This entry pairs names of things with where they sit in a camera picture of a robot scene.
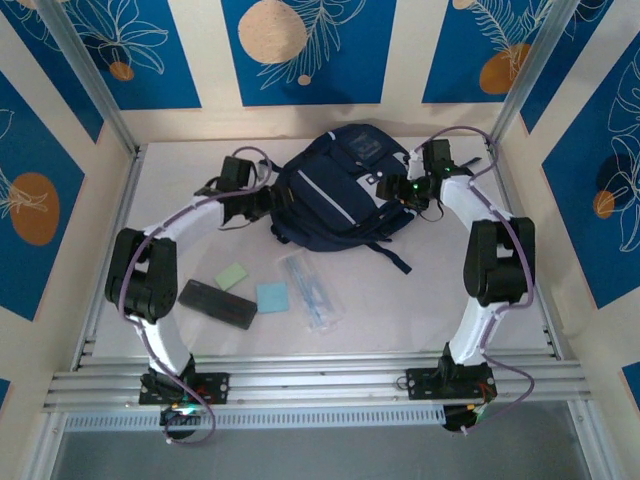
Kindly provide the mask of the navy blue backpack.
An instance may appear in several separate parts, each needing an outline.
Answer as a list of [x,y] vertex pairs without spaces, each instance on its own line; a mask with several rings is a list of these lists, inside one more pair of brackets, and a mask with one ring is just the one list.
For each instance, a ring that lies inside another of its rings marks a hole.
[[364,246],[410,273],[410,266],[383,245],[423,211],[376,196],[382,177],[407,178],[409,152],[369,124],[324,133],[277,168],[275,184],[287,187],[293,201],[271,214],[272,233],[283,244],[321,253]]

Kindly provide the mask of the green sticky note pad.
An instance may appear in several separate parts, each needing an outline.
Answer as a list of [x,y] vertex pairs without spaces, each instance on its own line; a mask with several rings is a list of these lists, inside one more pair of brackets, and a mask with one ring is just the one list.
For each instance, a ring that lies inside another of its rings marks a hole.
[[247,276],[248,272],[246,269],[241,264],[235,262],[217,274],[214,280],[221,290],[228,291]]

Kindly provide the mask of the blue sticky note pad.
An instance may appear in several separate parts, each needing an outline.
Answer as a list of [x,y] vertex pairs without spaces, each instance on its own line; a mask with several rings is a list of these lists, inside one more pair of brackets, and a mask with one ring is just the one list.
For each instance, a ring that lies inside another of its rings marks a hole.
[[289,310],[288,287],[285,282],[259,284],[256,286],[258,312],[271,314]]

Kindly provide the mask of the clear bag of pens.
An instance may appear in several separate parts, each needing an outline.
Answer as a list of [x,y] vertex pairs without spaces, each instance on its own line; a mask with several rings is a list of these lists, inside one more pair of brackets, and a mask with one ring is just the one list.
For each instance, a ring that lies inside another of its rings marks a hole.
[[335,331],[344,306],[320,262],[307,250],[298,249],[281,257],[278,264],[289,284],[292,303],[303,312],[306,328],[317,334]]

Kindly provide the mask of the black pencil case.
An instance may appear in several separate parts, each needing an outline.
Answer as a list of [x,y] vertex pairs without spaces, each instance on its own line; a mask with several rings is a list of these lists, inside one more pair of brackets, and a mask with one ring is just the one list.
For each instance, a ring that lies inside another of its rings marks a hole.
[[257,304],[196,280],[189,280],[178,302],[233,327],[248,330],[257,314]]

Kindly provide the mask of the black base controller box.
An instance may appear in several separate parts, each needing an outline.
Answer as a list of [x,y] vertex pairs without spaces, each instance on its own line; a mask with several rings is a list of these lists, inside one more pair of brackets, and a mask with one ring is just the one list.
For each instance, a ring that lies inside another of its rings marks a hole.
[[473,428],[484,413],[485,405],[445,405],[443,428],[449,432],[462,433]]
[[159,425],[168,443],[186,440],[196,432],[200,416],[191,407],[168,407],[161,411]]

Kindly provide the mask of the aluminium side rail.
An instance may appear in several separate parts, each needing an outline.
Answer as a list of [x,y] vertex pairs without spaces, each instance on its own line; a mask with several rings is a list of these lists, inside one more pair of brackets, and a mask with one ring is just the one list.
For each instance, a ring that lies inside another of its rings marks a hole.
[[[525,210],[521,202],[519,193],[516,189],[513,176],[504,162],[505,154],[500,147],[495,148],[486,144],[489,159],[495,163],[493,167],[494,176],[496,178],[501,198],[507,209],[516,216],[524,216]],[[567,357],[565,341],[558,338],[556,330],[557,308],[553,303],[549,303],[546,298],[545,286],[541,283],[542,276],[539,270],[536,270],[536,284],[534,295],[534,310],[539,313],[542,322],[542,332],[545,335],[550,355],[556,360],[563,360]]]
[[93,343],[95,341],[100,316],[105,303],[104,288],[114,250],[115,238],[119,230],[126,225],[126,221],[130,215],[147,147],[147,144],[143,144],[136,149],[136,154],[127,171],[126,182],[119,197],[114,219],[108,230],[107,249],[101,263],[101,268],[95,282],[95,288],[71,359],[71,371],[76,371],[80,367],[81,359],[85,352],[85,346],[88,343]]

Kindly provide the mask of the aluminium corner post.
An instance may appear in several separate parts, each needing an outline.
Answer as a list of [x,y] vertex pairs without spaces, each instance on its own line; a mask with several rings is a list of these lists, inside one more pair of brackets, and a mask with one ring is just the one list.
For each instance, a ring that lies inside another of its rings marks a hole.
[[506,96],[496,123],[490,132],[489,152],[496,157],[499,146],[529,97],[542,70],[573,17],[580,0],[553,0],[523,66]]
[[56,0],[34,0],[34,4],[101,117],[111,127],[123,150],[135,159],[139,144],[126,125],[107,84],[63,7]]

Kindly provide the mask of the aluminium cross rail frame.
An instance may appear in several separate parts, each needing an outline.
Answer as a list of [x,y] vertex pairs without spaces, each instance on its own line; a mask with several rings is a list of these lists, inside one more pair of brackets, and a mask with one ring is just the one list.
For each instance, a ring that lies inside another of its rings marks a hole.
[[[507,355],[493,369],[498,399],[515,400],[533,377],[531,401],[590,400],[592,390],[577,360],[549,355]],[[433,367],[435,355],[341,354],[263,357],[199,357],[200,372],[230,376],[229,407],[286,408],[405,404],[400,379],[409,368]],[[75,371],[53,375],[43,402],[46,412],[135,409],[140,358],[88,356]]]

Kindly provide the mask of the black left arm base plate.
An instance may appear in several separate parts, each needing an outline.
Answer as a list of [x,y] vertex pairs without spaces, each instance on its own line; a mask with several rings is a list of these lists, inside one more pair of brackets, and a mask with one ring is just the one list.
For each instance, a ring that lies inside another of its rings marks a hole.
[[[169,405],[196,403],[193,395],[164,374],[150,371],[141,376],[140,405]],[[183,382],[208,404],[226,404],[230,375],[222,372],[193,373]]]

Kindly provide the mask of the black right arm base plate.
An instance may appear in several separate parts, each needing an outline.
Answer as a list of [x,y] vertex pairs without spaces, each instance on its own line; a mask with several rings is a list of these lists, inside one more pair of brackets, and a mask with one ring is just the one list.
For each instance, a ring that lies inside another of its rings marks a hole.
[[496,387],[489,382],[492,370],[486,365],[460,367],[445,373],[438,368],[406,370],[410,400],[480,400],[492,401]]

